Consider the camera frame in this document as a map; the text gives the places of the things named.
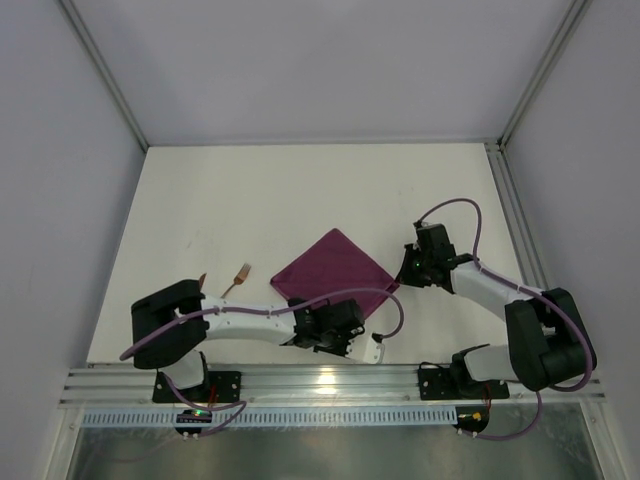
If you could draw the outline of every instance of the cable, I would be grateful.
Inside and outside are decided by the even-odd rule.
[[[203,410],[205,412],[222,412],[223,410],[229,410],[230,408],[234,408],[234,407],[240,407],[238,408],[238,410],[236,410],[235,412],[233,412],[233,414],[227,418],[224,422],[222,422],[219,425],[216,425],[213,428],[210,428],[209,430],[207,430],[206,432],[203,432],[199,435],[200,438],[202,437],[208,437],[209,435],[213,435],[214,433],[219,432],[220,430],[222,430],[224,427],[226,427],[227,425],[229,425],[231,422],[233,422],[236,418],[238,418],[238,416],[240,416],[240,414],[242,413],[242,411],[247,408],[247,402],[245,402],[244,400],[238,400],[237,402],[233,402],[233,403],[229,403],[227,405],[222,405],[220,407],[205,407],[202,405],[198,405],[196,403],[193,403],[190,400],[187,400],[181,393],[180,390],[178,390],[176,388],[176,386],[174,385],[173,381],[169,378],[169,376],[165,373],[164,374],[164,378],[167,380],[167,385],[169,385],[169,388],[171,389],[171,392],[173,392],[173,394],[176,396],[176,398],[178,400],[180,400],[182,403],[184,403],[185,405],[188,405],[189,407],[196,409],[196,410]]]
[[[433,212],[435,212],[436,210],[441,209],[442,207],[450,205],[452,203],[468,203],[471,206],[473,206],[473,208],[475,208],[475,210],[476,210],[476,216],[477,216],[478,221],[477,221],[477,226],[476,226],[476,235],[475,235],[475,238],[473,240],[473,250],[472,250],[471,256],[473,257],[473,263],[478,268],[478,271],[480,271],[480,273],[482,273],[483,275],[485,275],[485,276],[497,281],[498,283],[501,283],[502,285],[505,285],[505,286],[507,286],[507,287],[509,287],[509,288],[511,288],[513,290],[525,293],[525,294],[535,298],[536,300],[542,302],[545,306],[547,306],[548,308],[553,310],[554,313],[556,313],[562,319],[562,321],[564,321],[565,324],[576,335],[576,337],[578,338],[578,341],[580,342],[580,345],[584,349],[585,357],[586,357],[586,362],[585,362],[586,366],[585,366],[584,376],[582,377],[582,379],[578,383],[576,383],[575,385],[572,385],[570,387],[559,387],[557,385],[552,385],[549,388],[551,388],[553,390],[556,390],[556,391],[559,391],[559,392],[575,392],[576,390],[580,390],[582,387],[584,387],[585,385],[587,385],[589,383],[589,380],[591,379],[591,374],[593,372],[593,359],[591,358],[591,349],[589,348],[589,344],[587,343],[587,339],[582,334],[580,329],[576,326],[576,324],[573,322],[573,320],[571,320],[571,318],[569,318],[569,316],[566,313],[564,313],[562,311],[562,309],[560,309],[556,304],[554,304],[550,300],[546,299],[545,297],[540,295],[538,292],[535,292],[535,291],[533,291],[530,288],[527,288],[525,286],[520,286],[520,285],[512,282],[508,278],[505,278],[502,275],[499,275],[499,274],[497,274],[495,272],[492,272],[492,271],[488,270],[487,268],[483,267],[480,264],[480,259],[478,258],[478,245],[480,244],[480,234],[482,233],[482,211],[480,210],[480,205],[478,205],[478,203],[475,200],[472,200],[470,198],[464,198],[464,197],[452,198],[452,199],[447,200],[445,202],[442,202],[442,203],[436,205],[435,207],[431,208],[430,210],[428,210],[427,213],[425,213],[424,215],[422,215],[422,217],[420,217],[418,222],[422,223],[422,221],[425,218],[427,218],[429,215],[431,215]],[[510,434],[510,435],[500,435],[500,436],[499,435],[486,435],[486,434],[475,434],[474,435],[474,434],[471,434],[469,432],[465,432],[465,433],[467,435],[469,435],[469,436],[473,436],[474,438],[481,438],[483,440],[492,440],[492,441],[514,440],[514,439],[519,438],[519,437],[521,437],[523,435],[526,435],[527,433],[529,433],[538,424],[538,421],[540,420],[540,416],[542,415],[542,397],[540,396],[540,392],[535,392],[535,393],[536,393],[536,398],[538,400],[538,411],[536,413],[536,416],[533,418],[533,420],[529,424],[529,426],[524,428],[520,432],[513,433],[513,434]]]
[[[536,300],[542,302],[546,307],[549,307],[551,310],[554,311],[554,313],[556,313],[562,319],[562,321],[569,327],[569,329],[571,329],[571,331],[573,331],[573,333],[575,334],[575,336],[578,339],[578,342],[580,343],[580,346],[584,349],[585,359],[586,359],[586,362],[585,362],[586,366],[585,366],[585,372],[584,372],[584,375],[583,375],[582,379],[578,383],[576,383],[575,385],[572,385],[570,387],[559,387],[557,385],[552,385],[549,388],[551,388],[552,390],[556,390],[558,392],[575,392],[575,391],[580,390],[581,388],[583,388],[585,385],[587,385],[589,383],[589,380],[591,379],[591,374],[593,373],[593,359],[591,358],[591,349],[589,348],[589,344],[587,343],[587,339],[582,334],[580,329],[576,326],[576,324],[573,322],[573,320],[571,320],[571,318],[569,318],[569,316],[566,313],[564,313],[562,311],[562,309],[560,309],[560,307],[558,307],[551,300],[548,300],[547,298],[545,298],[542,295],[540,295],[538,292],[535,292],[534,290],[531,290],[530,288],[528,288],[526,286],[518,285],[517,283],[512,282],[508,278],[505,278],[502,275],[499,275],[499,274],[497,274],[495,272],[492,272],[491,270],[488,270],[487,268],[483,267],[480,264],[480,259],[478,258],[478,245],[480,243],[480,234],[482,232],[482,212],[480,211],[480,205],[478,205],[478,203],[475,200],[472,200],[470,198],[464,198],[464,197],[452,198],[450,200],[447,200],[446,202],[442,202],[442,203],[436,205],[435,207],[433,207],[432,209],[427,211],[427,213],[425,213],[422,217],[420,217],[418,222],[422,222],[425,218],[427,218],[429,215],[431,215],[436,210],[439,210],[440,208],[442,208],[444,206],[447,206],[447,205],[450,205],[452,203],[469,203],[476,210],[478,223],[477,223],[477,227],[476,227],[476,236],[475,236],[475,239],[473,241],[473,250],[472,250],[471,255],[473,257],[473,263],[478,268],[480,273],[482,273],[483,275],[485,275],[485,276],[497,281],[498,283],[501,283],[502,285],[505,285],[505,286],[507,286],[507,287],[509,287],[509,288],[511,288],[513,290],[525,293],[525,294],[535,298]]]
[[[526,435],[527,433],[529,433],[531,430],[535,428],[535,426],[540,421],[540,417],[542,416],[542,397],[540,396],[540,392],[535,392],[535,393],[536,393],[536,399],[538,400],[538,410],[536,411],[536,416],[533,417],[533,420],[531,420],[531,423],[529,425],[527,425],[525,428],[523,428],[519,432],[512,433],[510,435],[487,435],[486,433],[474,432],[475,433],[474,434],[474,433],[462,430],[462,433],[464,433],[469,437],[480,438],[482,440],[491,440],[493,442],[506,442],[508,440],[515,440],[516,438],[520,438]]]
[[[487,413],[491,413],[492,396],[491,386],[489,385],[489,382],[484,384],[484,390],[486,391],[486,395],[484,393],[482,394],[482,400],[485,402],[485,406],[487,407]]]
[[[388,298],[390,298],[398,307],[398,314],[399,314],[399,320],[398,320],[398,325],[396,326],[396,328],[391,332],[391,333],[387,333],[386,335],[382,335],[382,338],[391,338],[395,335],[398,334],[398,332],[400,332],[400,330],[402,330],[402,327],[404,325],[404,309],[402,308],[402,304],[400,303],[400,300],[398,300],[398,298],[393,295],[392,293],[387,292],[386,290],[381,290],[379,288],[368,288],[368,287],[362,287],[362,288],[347,288],[344,290],[338,290],[336,292],[331,292],[331,293],[327,293],[325,295],[320,295],[319,297],[316,297],[314,299],[311,299],[307,302],[304,303],[300,303],[298,305],[294,305],[293,307],[286,307],[286,308],[281,308],[279,310],[258,310],[256,308],[245,308],[245,307],[212,307],[212,308],[206,308],[204,310],[198,310],[197,312],[191,312],[191,313],[187,313],[186,315],[183,315],[181,317],[177,317],[174,318],[173,320],[171,320],[169,323],[166,323],[165,325],[163,325],[162,327],[158,328],[157,330],[154,330],[153,332],[151,332],[149,335],[147,335],[146,337],[142,338],[141,340],[138,340],[136,343],[134,343],[133,345],[131,345],[129,348],[127,348],[122,355],[120,355],[120,360],[121,361],[125,361],[129,358],[131,358],[133,355],[136,354],[136,352],[138,352],[138,350],[140,350],[142,347],[144,347],[145,345],[147,345],[148,343],[152,342],[153,340],[155,340],[156,338],[158,338],[159,336],[165,334],[167,331],[171,330],[172,328],[174,328],[177,325],[180,325],[181,323],[184,323],[188,320],[192,320],[194,318],[198,318],[198,317],[202,317],[205,315],[218,315],[219,313],[246,313],[246,314],[250,314],[250,315],[262,315],[262,316],[271,316],[271,315],[283,315],[285,313],[291,313],[291,312],[295,312],[297,310],[302,310],[304,308],[307,308],[311,305],[314,305],[316,303],[319,303],[323,300],[328,300],[329,298],[332,297],[337,297],[339,295],[346,295],[346,294],[350,294],[350,293],[376,293],[379,295],[384,295]]]
[[[216,403],[216,386],[211,387],[211,395],[209,395],[209,401],[207,402],[207,407],[210,407]]]
[[[176,398],[178,400],[180,400],[180,402],[182,402],[185,405],[188,405],[189,407],[194,408],[196,410],[202,410],[202,411],[206,411],[206,412],[221,412],[223,410],[229,410],[229,409],[234,408],[234,407],[240,407],[240,408],[238,408],[238,410],[233,412],[233,414],[229,418],[227,418],[224,422],[220,423],[219,425],[216,425],[213,428],[210,428],[209,430],[206,430],[206,431],[200,433],[198,435],[199,438],[208,437],[210,435],[213,435],[214,433],[218,433],[220,430],[223,430],[227,425],[229,425],[236,418],[238,418],[238,416],[240,416],[240,414],[242,413],[242,411],[245,408],[247,408],[247,402],[245,402],[244,400],[239,400],[237,402],[229,403],[227,405],[222,405],[222,406],[219,406],[219,407],[209,407],[209,406],[204,407],[204,406],[201,406],[201,405],[197,405],[197,404],[187,400],[180,393],[180,391],[176,388],[176,386],[173,383],[173,381],[171,380],[171,378],[169,378],[169,376],[166,373],[164,374],[164,377],[167,380],[167,384],[169,385],[169,388],[171,389],[173,394],[176,396]],[[85,466],[83,467],[79,478],[81,480],[84,480],[84,478],[86,477],[86,475],[88,473],[88,468],[91,465],[91,463],[93,462],[94,457],[104,458],[105,460],[108,460],[108,461],[113,462],[113,463],[122,463],[122,464],[137,463],[137,462],[140,462],[142,460],[145,460],[145,459],[151,457],[152,455],[154,455],[158,451],[160,451],[163,448],[165,448],[167,445],[175,442],[176,440],[180,440],[181,438],[184,438],[184,437],[180,437],[180,436],[172,437],[169,440],[166,440],[166,441],[164,441],[162,443],[159,443],[155,447],[150,448],[149,450],[147,450],[146,452],[144,452],[141,455],[137,455],[135,457],[129,457],[129,458],[110,457],[110,456],[105,455],[104,453],[102,453],[100,451],[100,449],[95,448],[93,450],[93,452],[91,453],[91,456],[85,462]]]

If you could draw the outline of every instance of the purple cloth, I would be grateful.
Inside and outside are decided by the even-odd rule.
[[[370,287],[393,293],[398,284],[369,255],[334,228],[271,279],[271,285],[289,300],[311,300],[336,290]],[[376,294],[354,294],[331,299],[336,303],[354,298],[364,318],[387,299]]]

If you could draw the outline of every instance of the black mounting bracket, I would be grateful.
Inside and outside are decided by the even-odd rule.
[[[215,403],[233,403],[240,400],[241,381],[242,373],[240,372],[208,371],[207,378],[202,385],[185,388],[180,390],[180,393],[187,400],[206,405],[211,399],[211,394],[215,387],[215,392],[213,392],[215,394]],[[181,403],[169,388],[167,379],[161,372],[156,375],[151,401],[153,403]]]
[[[509,398],[509,387],[497,380],[478,382],[476,388],[465,385],[460,388],[448,365],[422,363],[418,365],[418,388],[420,400],[482,400],[487,395],[492,399]]]

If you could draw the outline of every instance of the metal frame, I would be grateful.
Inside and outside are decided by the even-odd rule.
[[[48,466],[42,476],[44,480],[67,478],[83,417],[84,409],[82,408],[69,409],[62,412],[60,426]]]
[[[184,408],[92,408],[86,412],[82,428],[167,428],[180,427]],[[211,425],[219,425],[233,414],[213,412]],[[318,428],[455,425],[456,407],[441,406],[365,406],[365,407],[256,407],[245,409],[233,421],[242,428]]]
[[[253,406],[336,407],[477,405],[477,400],[420,400],[416,365],[210,365],[211,370],[242,372],[240,398]],[[156,375],[131,365],[94,365],[71,370],[60,399],[61,408],[158,407],[151,403]],[[511,398],[494,404],[536,403],[533,392],[511,384]],[[569,395],[543,392],[545,402],[602,402],[602,385],[589,385]]]
[[[104,60],[104,57],[100,53],[98,46],[96,45],[95,40],[91,36],[89,29],[87,28],[80,12],[78,11],[73,0],[56,0],[62,14],[67,19],[69,23],[69,27],[73,30],[73,33],[76,35],[76,38],[80,42],[80,45],[84,48],[85,52],[89,56],[89,60],[93,64],[100,80],[103,82],[104,86],[107,88],[107,92],[111,96],[114,105],[122,115],[125,123],[131,130],[131,134],[138,141],[138,145],[143,152],[147,153],[149,150],[149,142],[144,136],[138,121],[136,120],[127,100],[124,98],[120,87],[118,86],[107,62]]]
[[[498,141],[501,147],[509,143],[518,125],[520,125],[520,122],[531,108],[533,101],[546,83],[551,71],[558,63],[573,33],[578,28],[578,25],[580,25],[591,2],[592,0],[573,0],[571,2],[560,25],[558,25],[558,28],[551,38],[551,42],[538,62],[533,76],[524,89],[516,108],[507,121],[504,132]]]
[[[527,285],[543,289],[549,288],[547,275],[535,247],[504,150],[497,143],[486,143],[485,150],[511,235],[522,280]]]
[[[637,478],[632,457],[624,443],[620,426],[606,402],[599,404],[581,402],[587,430],[606,479]]]

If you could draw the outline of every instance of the fork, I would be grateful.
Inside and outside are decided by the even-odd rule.
[[[236,277],[233,279],[233,283],[231,284],[231,286],[225,290],[225,292],[220,296],[220,298],[226,298],[226,296],[229,294],[229,292],[233,287],[235,287],[236,285],[242,285],[244,281],[247,279],[247,277],[249,276],[249,270],[251,270],[251,265],[249,265],[248,263],[245,263],[240,269],[240,271],[238,272],[238,274],[236,275]]]

